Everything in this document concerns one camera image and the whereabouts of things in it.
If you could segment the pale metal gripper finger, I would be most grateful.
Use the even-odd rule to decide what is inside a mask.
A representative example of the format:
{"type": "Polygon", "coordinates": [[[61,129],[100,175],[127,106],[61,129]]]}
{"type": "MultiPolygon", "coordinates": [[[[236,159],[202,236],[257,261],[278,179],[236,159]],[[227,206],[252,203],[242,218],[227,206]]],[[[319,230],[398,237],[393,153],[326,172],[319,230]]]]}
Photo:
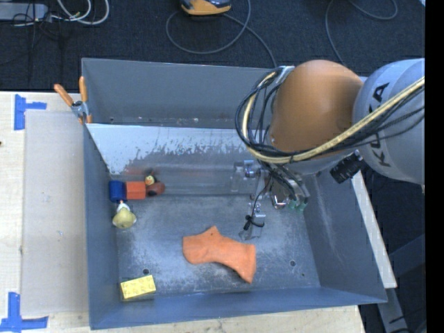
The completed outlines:
{"type": "Polygon", "coordinates": [[[245,215],[244,225],[239,232],[242,241],[259,239],[265,226],[265,213],[261,210],[259,203],[250,203],[245,215]]]}
{"type": "Polygon", "coordinates": [[[259,176],[259,168],[253,160],[234,163],[230,176],[230,191],[254,191],[259,176]]]}

